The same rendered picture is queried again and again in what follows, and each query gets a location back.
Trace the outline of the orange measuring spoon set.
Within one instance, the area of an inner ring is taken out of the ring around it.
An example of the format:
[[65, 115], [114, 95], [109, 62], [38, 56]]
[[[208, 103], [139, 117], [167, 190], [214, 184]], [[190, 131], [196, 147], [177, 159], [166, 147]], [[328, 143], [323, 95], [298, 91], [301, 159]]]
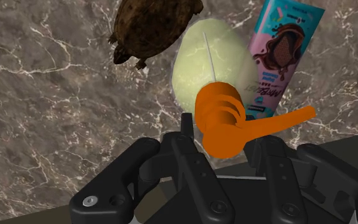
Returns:
[[247, 121], [238, 91], [228, 83], [217, 81], [198, 92], [194, 118], [203, 133], [206, 152], [215, 158], [231, 158], [239, 154], [247, 142], [315, 116], [315, 109], [306, 106], [284, 115]]

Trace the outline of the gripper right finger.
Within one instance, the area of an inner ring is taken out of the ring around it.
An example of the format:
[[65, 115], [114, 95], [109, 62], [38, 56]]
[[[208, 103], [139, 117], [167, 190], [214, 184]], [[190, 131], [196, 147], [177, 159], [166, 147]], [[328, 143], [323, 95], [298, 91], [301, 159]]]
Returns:
[[293, 150], [276, 136], [248, 142], [245, 155], [266, 178], [272, 224], [358, 222], [358, 169], [316, 144]]

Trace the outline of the brown turtle figure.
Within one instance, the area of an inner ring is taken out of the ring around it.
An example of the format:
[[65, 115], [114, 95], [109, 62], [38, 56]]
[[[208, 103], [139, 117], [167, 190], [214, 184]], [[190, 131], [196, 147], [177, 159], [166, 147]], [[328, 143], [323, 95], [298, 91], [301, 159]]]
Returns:
[[136, 57], [135, 68], [145, 68], [146, 60], [169, 48], [203, 8], [202, 0], [122, 0], [108, 39], [117, 44], [113, 63]]

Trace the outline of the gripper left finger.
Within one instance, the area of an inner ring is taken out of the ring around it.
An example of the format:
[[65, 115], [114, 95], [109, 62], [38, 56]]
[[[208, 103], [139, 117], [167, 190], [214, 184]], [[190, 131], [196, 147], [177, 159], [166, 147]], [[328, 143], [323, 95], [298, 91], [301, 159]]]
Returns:
[[177, 193], [143, 224], [234, 224], [235, 209], [193, 142], [192, 116], [158, 141], [136, 140], [69, 202], [71, 224], [130, 224], [134, 210], [161, 178]]

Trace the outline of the pink and teal snack packet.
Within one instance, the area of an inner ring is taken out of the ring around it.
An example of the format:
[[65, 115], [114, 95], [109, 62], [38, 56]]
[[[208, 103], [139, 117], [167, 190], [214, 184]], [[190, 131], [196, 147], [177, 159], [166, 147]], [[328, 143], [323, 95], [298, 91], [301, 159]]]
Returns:
[[259, 80], [244, 104], [255, 119], [272, 117], [325, 10], [295, 0], [265, 0], [248, 49]]

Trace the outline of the pale green plate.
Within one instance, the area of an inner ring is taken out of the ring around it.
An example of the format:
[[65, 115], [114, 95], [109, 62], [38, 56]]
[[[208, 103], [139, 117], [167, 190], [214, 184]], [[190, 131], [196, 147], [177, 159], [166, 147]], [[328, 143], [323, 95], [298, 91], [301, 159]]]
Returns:
[[187, 29], [176, 55], [171, 83], [178, 105], [193, 113], [196, 95], [213, 81], [234, 86], [245, 106], [259, 86], [257, 65], [244, 40], [223, 20], [207, 18]]

